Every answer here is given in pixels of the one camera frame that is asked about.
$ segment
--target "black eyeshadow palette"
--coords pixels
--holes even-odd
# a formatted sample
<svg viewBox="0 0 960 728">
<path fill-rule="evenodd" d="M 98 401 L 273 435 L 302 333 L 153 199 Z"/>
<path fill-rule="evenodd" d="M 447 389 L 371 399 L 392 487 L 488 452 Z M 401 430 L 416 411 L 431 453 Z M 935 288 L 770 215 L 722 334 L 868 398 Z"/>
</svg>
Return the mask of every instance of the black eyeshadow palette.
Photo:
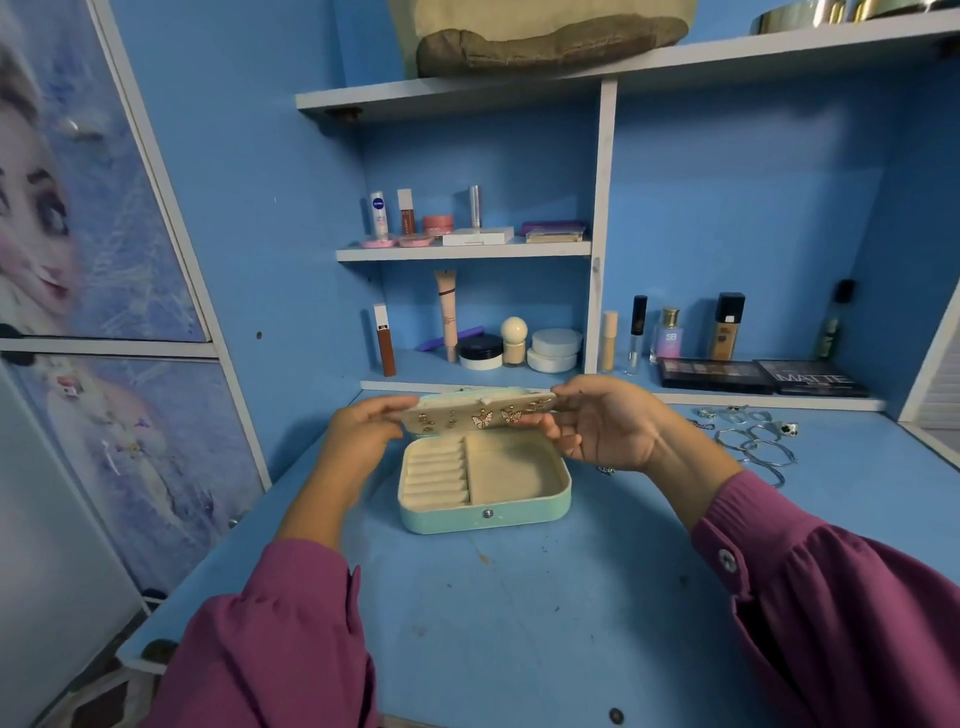
<svg viewBox="0 0 960 728">
<path fill-rule="evenodd" d="M 773 380 L 753 361 L 660 359 L 657 364 L 660 384 L 670 389 L 700 389 L 746 395 L 772 395 L 777 392 Z"/>
<path fill-rule="evenodd" d="M 756 363 L 773 378 L 777 391 L 782 395 L 870 396 L 865 386 L 845 375 L 828 361 L 759 359 Z"/>
</svg>

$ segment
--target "purple pen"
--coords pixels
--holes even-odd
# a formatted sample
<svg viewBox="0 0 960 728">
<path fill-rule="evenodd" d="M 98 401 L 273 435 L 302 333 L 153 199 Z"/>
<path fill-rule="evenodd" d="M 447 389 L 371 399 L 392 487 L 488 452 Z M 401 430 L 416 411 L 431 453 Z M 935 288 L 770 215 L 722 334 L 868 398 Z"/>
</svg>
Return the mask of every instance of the purple pen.
<svg viewBox="0 0 960 728">
<path fill-rule="evenodd" d="M 483 327 L 468 328 L 466 331 L 457 331 L 457 341 L 460 339 L 466 339 L 468 336 L 476 336 L 478 333 L 483 333 Z M 441 336 L 439 339 L 430 339 L 430 341 L 424 341 L 417 347 L 418 352 L 432 352 L 435 349 L 439 349 L 444 345 L 444 338 Z"/>
</svg>

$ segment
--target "jewelry box lid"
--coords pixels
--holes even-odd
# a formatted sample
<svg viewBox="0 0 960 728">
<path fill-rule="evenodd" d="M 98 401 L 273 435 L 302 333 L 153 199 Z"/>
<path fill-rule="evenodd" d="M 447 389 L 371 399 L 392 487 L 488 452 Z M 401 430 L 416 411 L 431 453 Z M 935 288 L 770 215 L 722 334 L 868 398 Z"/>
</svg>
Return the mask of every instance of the jewelry box lid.
<svg viewBox="0 0 960 728">
<path fill-rule="evenodd" d="M 400 416 L 414 435 L 446 435 L 487 427 L 504 427 L 521 415 L 549 412 L 557 395 L 521 387 L 478 389 L 427 395 Z"/>
</svg>

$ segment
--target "sleeve cuff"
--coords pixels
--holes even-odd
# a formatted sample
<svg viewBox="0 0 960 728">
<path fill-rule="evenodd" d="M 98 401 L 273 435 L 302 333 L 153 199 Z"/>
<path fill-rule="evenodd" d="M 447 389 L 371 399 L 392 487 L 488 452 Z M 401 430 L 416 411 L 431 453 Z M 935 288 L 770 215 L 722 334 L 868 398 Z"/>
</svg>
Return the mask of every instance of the sleeve cuff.
<svg viewBox="0 0 960 728">
<path fill-rule="evenodd" d="M 690 540 L 728 591 L 747 595 L 776 572 L 794 546 L 826 522 L 743 471 L 720 488 Z"/>
<path fill-rule="evenodd" d="M 347 624 L 355 611 L 360 568 L 350 575 L 347 560 L 331 548 L 304 539 L 267 544 L 243 596 L 295 602 Z"/>
</svg>

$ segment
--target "pink compact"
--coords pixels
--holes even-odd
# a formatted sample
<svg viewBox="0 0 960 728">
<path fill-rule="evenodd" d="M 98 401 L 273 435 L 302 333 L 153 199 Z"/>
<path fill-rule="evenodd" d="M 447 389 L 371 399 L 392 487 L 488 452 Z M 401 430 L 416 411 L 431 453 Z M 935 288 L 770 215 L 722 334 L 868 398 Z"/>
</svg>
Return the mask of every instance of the pink compact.
<svg viewBox="0 0 960 728">
<path fill-rule="evenodd" d="M 385 240 L 380 240 L 379 238 L 369 237 L 366 240 L 360 241 L 361 248 L 393 248 L 396 245 L 396 241 L 392 238 L 386 238 Z"/>
<path fill-rule="evenodd" d="M 404 235 L 398 238 L 396 242 L 399 243 L 401 248 L 426 248 L 434 239 L 432 236 L 423 237 L 422 234 Z"/>
<path fill-rule="evenodd" d="M 453 215 L 423 215 L 423 232 L 428 235 L 453 232 Z"/>
</svg>

